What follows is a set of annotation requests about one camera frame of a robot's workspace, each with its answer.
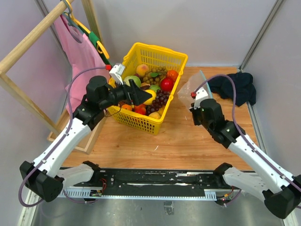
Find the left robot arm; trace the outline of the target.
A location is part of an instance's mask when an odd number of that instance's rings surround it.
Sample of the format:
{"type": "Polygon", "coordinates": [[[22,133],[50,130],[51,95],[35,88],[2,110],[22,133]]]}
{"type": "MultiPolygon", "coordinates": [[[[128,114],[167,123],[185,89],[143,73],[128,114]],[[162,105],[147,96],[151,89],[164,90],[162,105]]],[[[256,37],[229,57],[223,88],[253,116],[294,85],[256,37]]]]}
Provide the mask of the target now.
{"type": "Polygon", "coordinates": [[[87,93],[76,108],[63,131],[33,162],[24,161],[20,172],[27,187],[42,200],[53,201],[65,188],[86,182],[90,186],[100,183],[98,165],[85,161],[77,167],[61,169],[61,165],[77,144],[105,117],[105,109],[128,101],[143,104],[152,97],[141,90],[133,80],[113,88],[103,76],[95,76],[86,86],[87,93]]]}

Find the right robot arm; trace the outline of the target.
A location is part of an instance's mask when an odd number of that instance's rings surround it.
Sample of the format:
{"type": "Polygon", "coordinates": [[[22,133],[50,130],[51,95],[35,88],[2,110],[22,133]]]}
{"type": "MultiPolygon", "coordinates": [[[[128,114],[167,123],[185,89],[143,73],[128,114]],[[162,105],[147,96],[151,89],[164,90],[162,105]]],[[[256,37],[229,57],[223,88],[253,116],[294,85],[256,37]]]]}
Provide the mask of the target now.
{"type": "Polygon", "coordinates": [[[280,219],[285,219],[299,206],[301,177],[294,176],[267,156],[235,121],[226,120],[216,100],[195,101],[189,110],[195,125],[202,125],[214,141],[238,155],[257,173],[256,177],[251,176],[223,163],[213,176],[216,187],[237,187],[258,198],[280,219]]]}

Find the clear zip top bag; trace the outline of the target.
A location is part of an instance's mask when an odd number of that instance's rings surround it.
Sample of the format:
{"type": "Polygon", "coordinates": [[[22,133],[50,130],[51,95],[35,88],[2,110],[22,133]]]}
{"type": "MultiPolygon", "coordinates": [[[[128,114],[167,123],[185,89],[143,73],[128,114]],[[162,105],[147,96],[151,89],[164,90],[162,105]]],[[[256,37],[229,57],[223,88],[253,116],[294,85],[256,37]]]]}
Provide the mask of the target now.
{"type": "MultiPolygon", "coordinates": [[[[178,91],[178,98],[184,104],[187,110],[194,106],[195,99],[191,97],[191,93],[195,91],[199,85],[206,81],[206,77],[203,72],[200,70],[197,74],[191,76],[188,81],[181,87],[178,91]]],[[[209,84],[205,83],[202,88],[201,97],[203,99],[213,98],[212,92],[210,90],[209,84]]]]}

